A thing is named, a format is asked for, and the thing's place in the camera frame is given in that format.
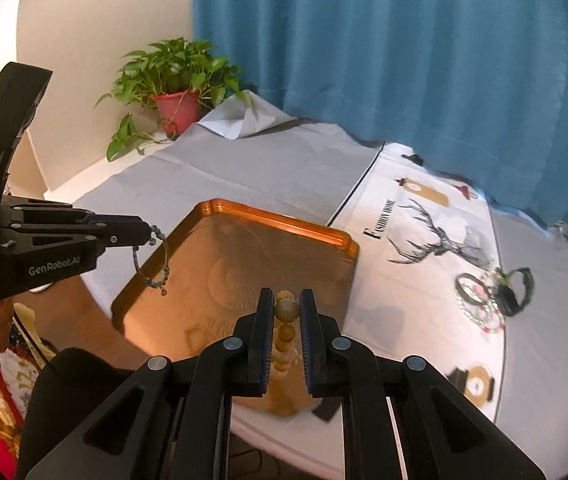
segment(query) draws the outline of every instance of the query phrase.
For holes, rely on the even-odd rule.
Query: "beaded bracelet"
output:
[[[144,283],[146,284],[146,286],[149,286],[151,288],[159,288],[161,291],[161,295],[166,296],[168,292],[166,291],[165,288],[163,288],[163,286],[166,285],[168,276],[171,273],[171,269],[168,266],[168,258],[169,258],[168,243],[166,242],[166,236],[162,234],[162,232],[159,230],[159,228],[156,225],[151,226],[151,231],[153,232],[155,237],[157,237],[157,240],[161,240],[161,243],[163,244],[164,248],[164,264],[163,267],[161,268],[161,280],[158,281],[151,280],[142,273],[138,261],[139,246],[133,246],[133,263],[135,264],[135,270],[137,271],[137,273],[140,276],[142,276],[142,278],[144,278]],[[151,236],[150,240],[148,240],[148,244],[154,246],[157,243],[157,240]]]
[[[484,293],[484,298],[470,295],[461,280],[466,279],[478,285]],[[484,282],[473,276],[472,274],[463,273],[454,279],[454,288],[456,292],[456,300],[466,317],[488,334],[496,334],[502,332],[506,323],[504,315],[501,313],[495,297],[489,287]]]
[[[524,297],[521,302],[517,301],[515,292],[510,287],[510,282],[513,277],[520,274],[524,285]],[[463,273],[457,276],[454,280],[454,288],[459,296],[465,303],[482,306],[488,300],[491,300],[497,305],[500,313],[503,316],[512,317],[521,312],[532,300],[534,294],[534,278],[532,272],[528,267],[520,267],[519,269],[511,270],[505,273],[497,267],[492,275],[487,275],[487,279],[492,279],[495,283],[494,286],[486,286],[484,282],[477,279],[472,274]],[[461,280],[468,280],[481,288],[485,299],[474,298],[469,294],[465,287],[462,286]]]

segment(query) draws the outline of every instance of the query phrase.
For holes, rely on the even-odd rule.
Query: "green leaf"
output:
[[[112,95],[110,94],[110,92],[107,93],[107,94],[104,94],[104,95],[100,96],[100,98],[97,99],[97,102],[95,103],[95,106],[94,106],[93,108],[96,108],[98,104],[100,104],[102,101],[104,101],[104,99],[107,99],[107,98],[109,98],[109,97],[112,97]]]
[[[225,57],[216,57],[210,64],[210,71],[214,72],[215,70],[219,70],[226,64],[227,61],[228,59]]]
[[[131,98],[133,96],[133,90],[135,86],[137,86],[137,81],[125,81],[124,86],[122,89],[122,101],[125,103],[131,102]]]
[[[129,127],[131,123],[132,123],[131,114],[125,115],[120,121],[120,127],[118,128],[117,132],[117,140],[122,144],[124,144],[128,140],[128,137],[130,136]]]
[[[236,95],[246,103],[246,106],[248,106],[248,108],[253,108],[253,100],[251,99],[251,95],[248,93],[248,90],[237,92]]]
[[[131,50],[130,52],[124,54],[124,56],[122,57],[141,57],[145,56],[146,54],[147,53],[144,50]]]
[[[177,38],[176,40],[167,40],[166,44],[171,50],[183,50],[184,49],[184,38]]]
[[[118,156],[122,150],[124,150],[125,145],[119,140],[111,140],[109,147],[106,148],[106,159],[112,162],[116,156]]]
[[[211,45],[208,40],[193,41],[190,46],[198,51],[206,52],[207,50],[213,50],[215,47]]]
[[[130,114],[128,115],[128,122],[126,123],[126,133],[128,137],[134,137],[138,134],[138,129],[135,127],[135,123],[133,122],[133,116]]]
[[[136,63],[133,63],[131,69],[133,70],[144,70],[148,66],[148,60],[142,59]]]
[[[235,77],[228,77],[225,81],[226,86],[231,88],[235,93],[240,91],[240,82]]]
[[[213,88],[210,92],[210,97],[213,101],[213,107],[217,107],[226,96],[226,88],[220,86],[218,88]]]
[[[110,93],[114,94],[116,92],[121,92],[121,91],[122,91],[122,78],[118,78],[110,87]]]
[[[193,62],[205,70],[210,70],[210,60],[204,54],[193,54],[191,57]]]
[[[190,76],[190,85],[195,89],[202,86],[202,83],[206,80],[206,74],[203,72],[194,73]]]

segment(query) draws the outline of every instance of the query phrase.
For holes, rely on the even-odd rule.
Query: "bracelet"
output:
[[[483,301],[477,300],[474,297],[472,297],[470,294],[468,294],[468,292],[465,291],[464,287],[462,286],[462,283],[460,282],[460,280],[462,279],[469,280],[475,283],[475,285],[479,285],[481,289],[484,291],[484,294],[486,295],[486,300]],[[468,274],[467,272],[460,274],[454,279],[454,290],[457,292],[458,296],[460,296],[462,300],[464,300],[466,303],[470,303],[476,306],[481,306],[486,304],[486,302],[489,301],[491,297],[490,290],[488,289],[486,284],[482,282],[479,278],[476,278],[475,276],[473,276],[472,274]]]
[[[521,311],[526,305],[528,305],[532,300],[532,295],[534,294],[534,277],[530,267],[519,267],[518,269],[511,270],[509,273],[505,274],[503,270],[497,268],[497,281],[499,285],[509,286],[510,280],[515,276],[515,274],[522,275],[522,281],[524,282],[524,289],[526,290],[524,294],[524,299],[521,303],[517,303],[518,310]]]
[[[461,283],[461,280],[469,280],[478,285],[484,293],[486,299],[482,300],[470,295]],[[491,288],[486,286],[479,278],[464,272],[454,279],[454,289],[457,304],[464,311],[468,319],[488,334],[502,332],[505,327],[504,315],[497,305]]]
[[[166,242],[166,236],[162,234],[162,232],[159,230],[159,228],[156,225],[151,226],[151,231],[153,232],[153,234],[155,234],[157,240],[161,240],[161,243],[164,248],[164,264],[163,267],[161,268],[161,280],[158,281],[151,280],[142,273],[138,261],[139,246],[133,246],[133,263],[135,264],[136,272],[140,276],[142,276],[142,278],[144,278],[144,283],[146,284],[146,286],[149,286],[151,288],[159,288],[161,291],[161,295],[166,296],[168,292],[166,291],[165,288],[163,288],[163,286],[166,285],[168,276],[171,273],[171,269],[168,266],[168,258],[169,258],[168,243]],[[157,240],[151,236],[150,240],[148,240],[148,244],[154,246],[157,243]]]

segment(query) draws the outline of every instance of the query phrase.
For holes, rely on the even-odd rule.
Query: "tray rim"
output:
[[[195,205],[184,220],[182,220],[166,238],[169,247],[171,246],[172,239],[177,238],[177,240],[179,240],[173,251],[171,251],[171,254],[184,242],[188,233],[200,220],[215,214],[234,215],[255,223],[327,243],[346,253],[346,256],[352,259],[355,265],[357,264],[359,244],[353,240],[346,231],[340,231],[333,227],[314,224],[291,216],[273,213],[239,202],[233,202],[225,198],[204,200]],[[163,247],[159,245],[149,256],[147,261],[142,264],[141,270],[147,276],[154,276],[160,271],[162,265]],[[111,322],[119,332],[124,333],[124,317],[126,316],[126,312],[130,309],[132,304],[138,300],[144,292],[144,289],[144,280],[139,274],[135,274],[128,283],[126,283],[124,288],[122,288],[115,300],[113,300],[111,304]]]

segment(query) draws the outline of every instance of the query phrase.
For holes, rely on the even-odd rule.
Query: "table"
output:
[[[46,198],[73,203],[141,159],[129,153],[115,163],[100,161]],[[549,479],[560,478],[568,471],[568,247],[517,218],[493,213],[492,219],[503,265],[529,266],[536,280],[532,303],[508,322],[496,424]],[[231,428],[298,468],[337,479],[343,478],[340,422],[339,416],[326,424],[311,415],[274,420],[234,406]]]

